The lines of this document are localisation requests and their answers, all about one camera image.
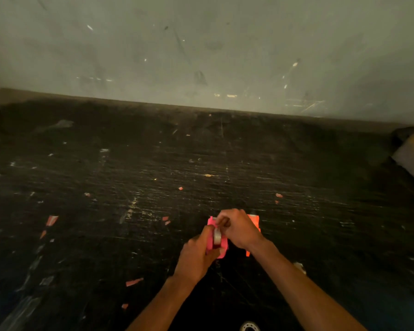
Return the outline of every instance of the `right hand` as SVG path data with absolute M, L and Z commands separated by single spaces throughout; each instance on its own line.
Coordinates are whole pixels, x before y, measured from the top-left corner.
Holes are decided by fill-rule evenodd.
M 216 224 L 233 244 L 247 251 L 251 251 L 254 244 L 264 240 L 264 236 L 242 209 L 222 210 L 216 218 Z

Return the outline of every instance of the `white wall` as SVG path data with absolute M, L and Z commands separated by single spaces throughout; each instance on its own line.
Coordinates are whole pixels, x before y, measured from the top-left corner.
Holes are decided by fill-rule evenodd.
M 414 0 L 0 0 L 0 87 L 414 123 Z

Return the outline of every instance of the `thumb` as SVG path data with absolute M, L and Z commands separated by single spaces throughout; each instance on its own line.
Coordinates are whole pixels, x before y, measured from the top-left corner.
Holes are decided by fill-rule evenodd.
M 209 254 L 207 254 L 204 257 L 204 264 L 206 267 L 209 267 L 212 264 L 212 262 L 214 262 L 215 259 L 221 255 L 221 250 L 222 248 L 216 248 L 214 250 L 211 250 Z

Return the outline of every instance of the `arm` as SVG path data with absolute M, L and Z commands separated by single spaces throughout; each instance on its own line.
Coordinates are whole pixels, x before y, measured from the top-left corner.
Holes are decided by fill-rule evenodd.
M 254 255 L 306 331 L 366 331 L 343 307 L 265 239 L 243 210 L 223 210 L 217 224 L 237 247 Z
M 185 243 L 173 276 L 166 280 L 126 331 L 166 331 L 169 328 L 183 302 L 220 255 L 220 249 L 211 250 L 206 255 L 207 237 L 212 230 L 213 226 L 207 225 L 198 237 Z

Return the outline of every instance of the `scuffed floor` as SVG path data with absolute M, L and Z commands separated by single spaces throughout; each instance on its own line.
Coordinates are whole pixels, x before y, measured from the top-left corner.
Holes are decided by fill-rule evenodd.
M 259 215 L 281 252 L 369 330 L 414 330 L 414 179 L 388 158 L 388 134 L 347 130 L 114 101 L 3 105 L 0 331 L 123 330 L 183 243 L 229 207 Z M 300 329 L 233 247 L 171 329 L 224 311 L 227 330 L 246 320 Z

